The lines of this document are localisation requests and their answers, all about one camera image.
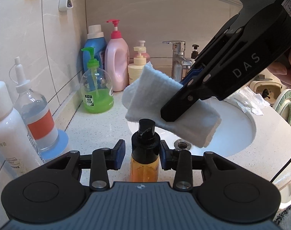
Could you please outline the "orange bottle black pump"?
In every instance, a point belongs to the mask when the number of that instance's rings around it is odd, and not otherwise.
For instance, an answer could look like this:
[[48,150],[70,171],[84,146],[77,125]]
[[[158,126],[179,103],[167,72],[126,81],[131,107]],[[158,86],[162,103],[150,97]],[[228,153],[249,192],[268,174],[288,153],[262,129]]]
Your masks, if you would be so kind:
[[161,138],[151,119],[139,120],[139,129],[131,138],[131,182],[156,182],[159,175]]

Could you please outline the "white cloth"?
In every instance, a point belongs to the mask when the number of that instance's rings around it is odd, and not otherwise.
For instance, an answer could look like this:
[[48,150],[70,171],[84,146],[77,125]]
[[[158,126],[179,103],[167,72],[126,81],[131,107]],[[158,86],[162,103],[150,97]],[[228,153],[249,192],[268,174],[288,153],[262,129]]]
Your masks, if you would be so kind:
[[155,125],[197,147],[207,147],[221,123],[220,114],[205,101],[177,96],[182,85],[146,64],[141,76],[125,88],[126,119],[151,119]]

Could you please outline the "sink drain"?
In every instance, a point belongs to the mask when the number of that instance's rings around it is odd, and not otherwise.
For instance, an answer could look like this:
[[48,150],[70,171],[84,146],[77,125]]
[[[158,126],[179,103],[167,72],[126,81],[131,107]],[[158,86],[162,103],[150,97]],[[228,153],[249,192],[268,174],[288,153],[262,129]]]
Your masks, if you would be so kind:
[[177,139],[174,142],[174,148],[189,151],[191,149],[191,143],[189,143],[183,139]]

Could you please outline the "chrome faucet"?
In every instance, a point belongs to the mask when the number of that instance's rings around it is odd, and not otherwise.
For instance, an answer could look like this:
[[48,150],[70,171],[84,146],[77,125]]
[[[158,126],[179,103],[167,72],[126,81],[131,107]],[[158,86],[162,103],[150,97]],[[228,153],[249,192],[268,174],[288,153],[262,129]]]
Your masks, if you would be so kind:
[[172,74],[171,77],[177,82],[183,79],[183,71],[190,69],[192,60],[185,57],[186,42],[183,40],[163,41],[163,44],[172,44]]

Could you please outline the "white pink lotion bottle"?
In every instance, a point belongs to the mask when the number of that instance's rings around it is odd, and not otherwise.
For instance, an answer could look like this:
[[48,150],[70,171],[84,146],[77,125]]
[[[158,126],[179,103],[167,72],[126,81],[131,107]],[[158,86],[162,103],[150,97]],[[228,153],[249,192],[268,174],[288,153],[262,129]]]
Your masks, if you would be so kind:
[[199,55],[199,52],[198,52],[199,45],[198,44],[193,44],[192,48],[193,48],[193,50],[192,50],[192,53],[191,53],[191,59],[195,60]]

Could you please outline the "white jar blue lid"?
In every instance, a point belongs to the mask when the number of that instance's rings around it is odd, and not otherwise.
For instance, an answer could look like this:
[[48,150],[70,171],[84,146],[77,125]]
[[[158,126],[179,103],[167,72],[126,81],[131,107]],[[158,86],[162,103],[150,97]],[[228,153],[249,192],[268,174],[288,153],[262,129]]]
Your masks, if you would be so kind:
[[52,146],[41,151],[41,156],[44,163],[47,163],[71,150],[72,148],[70,147],[67,133],[58,129],[58,137],[56,142]]

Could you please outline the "white sink basin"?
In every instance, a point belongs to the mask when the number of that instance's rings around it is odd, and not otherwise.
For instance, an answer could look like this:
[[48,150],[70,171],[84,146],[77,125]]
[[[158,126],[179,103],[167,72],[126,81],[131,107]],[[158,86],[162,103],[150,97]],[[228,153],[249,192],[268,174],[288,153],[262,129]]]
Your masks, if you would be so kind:
[[[212,151],[222,157],[229,157],[244,150],[253,142],[256,134],[255,123],[241,109],[215,98],[206,102],[217,110],[222,121],[208,147],[199,148],[191,145],[189,151],[192,155],[202,156],[204,152]],[[180,139],[175,134],[158,127],[155,131],[170,149],[174,149],[174,142]]]

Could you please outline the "white paper towel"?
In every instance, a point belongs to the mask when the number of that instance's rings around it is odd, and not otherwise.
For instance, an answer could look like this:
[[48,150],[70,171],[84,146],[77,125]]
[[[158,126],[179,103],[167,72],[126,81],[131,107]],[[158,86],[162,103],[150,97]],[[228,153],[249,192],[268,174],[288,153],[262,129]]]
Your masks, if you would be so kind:
[[247,86],[240,88],[224,101],[238,107],[246,114],[263,115],[263,109],[270,107],[270,103],[261,94],[256,94]]

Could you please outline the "cream pump bottle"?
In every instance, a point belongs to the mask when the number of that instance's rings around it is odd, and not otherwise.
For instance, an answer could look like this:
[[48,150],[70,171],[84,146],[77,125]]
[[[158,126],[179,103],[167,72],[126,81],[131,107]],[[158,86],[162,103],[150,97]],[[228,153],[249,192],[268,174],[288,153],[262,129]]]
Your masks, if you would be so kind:
[[146,53],[145,46],[135,46],[134,51],[137,55],[133,58],[133,63],[128,65],[130,85],[140,77],[142,70],[147,63],[146,57],[143,55]]

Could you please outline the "small pink pump bottle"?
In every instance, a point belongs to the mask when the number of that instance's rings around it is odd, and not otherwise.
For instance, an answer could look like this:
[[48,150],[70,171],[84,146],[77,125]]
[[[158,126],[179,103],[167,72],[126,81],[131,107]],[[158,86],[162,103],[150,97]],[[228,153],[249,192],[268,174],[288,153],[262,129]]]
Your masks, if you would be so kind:
[[[139,40],[139,46],[140,47],[144,47],[145,46],[145,40]],[[145,53],[142,53],[142,55],[146,58],[147,62],[150,62],[150,55],[147,53],[147,51]]]

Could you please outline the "green soap pump bottle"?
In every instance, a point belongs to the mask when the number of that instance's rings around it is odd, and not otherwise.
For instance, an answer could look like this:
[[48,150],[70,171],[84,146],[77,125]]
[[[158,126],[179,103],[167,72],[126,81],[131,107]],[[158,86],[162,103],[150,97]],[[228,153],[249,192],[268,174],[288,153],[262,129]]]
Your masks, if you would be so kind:
[[92,114],[106,112],[114,105],[111,78],[104,69],[100,68],[99,61],[94,57],[93,47],[86,47],[81,51],[87,51],[90,55],[87,71],[80,80],[84,108]]

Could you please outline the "pink detergent pump bottle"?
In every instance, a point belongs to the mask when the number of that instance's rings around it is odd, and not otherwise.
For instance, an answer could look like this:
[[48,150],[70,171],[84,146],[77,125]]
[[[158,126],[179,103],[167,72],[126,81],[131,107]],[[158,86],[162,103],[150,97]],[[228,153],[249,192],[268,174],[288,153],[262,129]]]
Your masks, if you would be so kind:
[[129,47],[118,29],[119,19],[110,19],[114,30],[105,50],[105,70],[112,80],[114,92],[123,91],[129,85]]

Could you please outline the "clear bottle orange label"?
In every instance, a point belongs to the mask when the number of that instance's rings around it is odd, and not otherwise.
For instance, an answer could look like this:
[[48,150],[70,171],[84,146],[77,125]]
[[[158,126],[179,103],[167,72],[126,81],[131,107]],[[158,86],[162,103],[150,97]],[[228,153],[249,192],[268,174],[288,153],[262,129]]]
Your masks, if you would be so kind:
[[20,113],[37,148],[45,151],[54,145],[59,135],[48,102],[42,94],[32,90],[31,81],[26,78],[19,57],[14,59],[11,69],[15,70],[14,82],[18,93],[14,107]]

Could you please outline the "tall white bottle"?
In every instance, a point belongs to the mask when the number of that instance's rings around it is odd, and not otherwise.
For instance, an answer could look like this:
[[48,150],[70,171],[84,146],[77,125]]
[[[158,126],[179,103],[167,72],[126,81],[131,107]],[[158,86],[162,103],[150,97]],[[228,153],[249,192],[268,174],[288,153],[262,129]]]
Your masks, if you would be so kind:
[[43,164],[3,81],[0,81],[0,153],[19,176]]

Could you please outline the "blue detergent bottle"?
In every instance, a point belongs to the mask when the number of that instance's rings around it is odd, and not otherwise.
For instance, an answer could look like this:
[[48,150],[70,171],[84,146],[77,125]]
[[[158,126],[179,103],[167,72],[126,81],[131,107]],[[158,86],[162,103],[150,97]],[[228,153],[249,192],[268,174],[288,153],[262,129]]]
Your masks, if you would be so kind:
[[104,69],[104,57],[107,42],[101,28],[101,24],[91,25],[88,27],[87,40],[84,48],[94,48],[94,58],[99,61],[101,69]]

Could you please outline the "wall hook right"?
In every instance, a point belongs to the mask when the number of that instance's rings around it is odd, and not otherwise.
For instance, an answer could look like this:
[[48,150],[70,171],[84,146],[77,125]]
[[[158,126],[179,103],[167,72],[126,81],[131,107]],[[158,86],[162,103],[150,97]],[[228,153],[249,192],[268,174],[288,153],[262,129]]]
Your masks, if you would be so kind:
[[59,0],[59,11],[66,12],[74,7],[72,0]]

